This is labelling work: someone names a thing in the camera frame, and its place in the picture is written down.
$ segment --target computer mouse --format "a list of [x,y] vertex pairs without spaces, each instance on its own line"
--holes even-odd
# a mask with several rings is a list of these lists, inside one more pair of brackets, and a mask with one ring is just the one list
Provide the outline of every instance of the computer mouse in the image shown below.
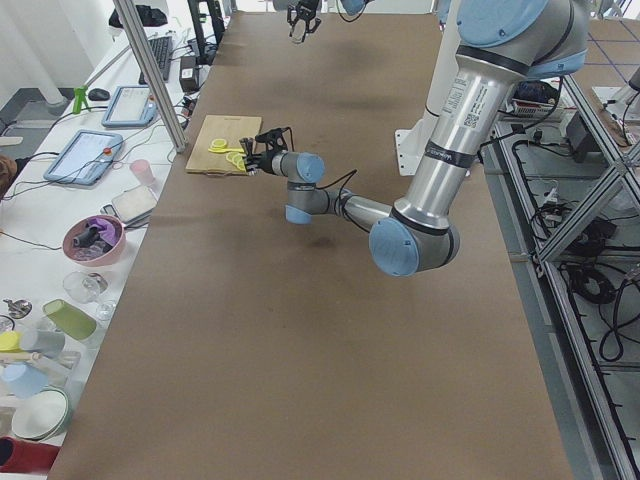
[[111,94],[102,88],[92,88],[87,96],[94,102],[104,102],[111,98]]

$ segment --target cutting board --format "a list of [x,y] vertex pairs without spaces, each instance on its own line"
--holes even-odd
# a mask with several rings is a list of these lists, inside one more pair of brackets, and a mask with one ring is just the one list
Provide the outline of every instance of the cutting board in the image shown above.
[[229,148],[239,148],[240,139],[260,133],[262,117],[207,115],[185,167],[188,173],[220,173],[246,175],[229,162],[226,153],[211,153],[211,142],[217,138],[227,141]]

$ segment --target blue cup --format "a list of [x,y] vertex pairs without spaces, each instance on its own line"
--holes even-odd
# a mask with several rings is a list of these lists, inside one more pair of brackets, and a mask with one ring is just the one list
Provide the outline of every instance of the blue cup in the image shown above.
[[18,398],[28,398],[40,393],[47,385],[47,374],[27,363],[12,363],[2,372],[2,380]]

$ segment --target black bag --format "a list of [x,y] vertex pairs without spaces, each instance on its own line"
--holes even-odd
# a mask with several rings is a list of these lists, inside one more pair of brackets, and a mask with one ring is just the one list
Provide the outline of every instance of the black bag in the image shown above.
[[[159,27],[168,23],[167,16],[162,13],[162,10],[151,8],[147,5],[136,5],[136,9],[138,10],[138,15],[140,15],[143,27]],[[115,10],[111,14],[111,17],[109,17],[109,26],[122,28],[118,12]]]

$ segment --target green cup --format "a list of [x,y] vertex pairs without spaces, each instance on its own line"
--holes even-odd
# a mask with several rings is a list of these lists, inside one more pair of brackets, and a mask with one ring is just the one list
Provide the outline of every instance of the green cup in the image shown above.
[[93,318],[59,298],[45,304],[42,311],[60,330],[78,341],[89,338],[97,328]]

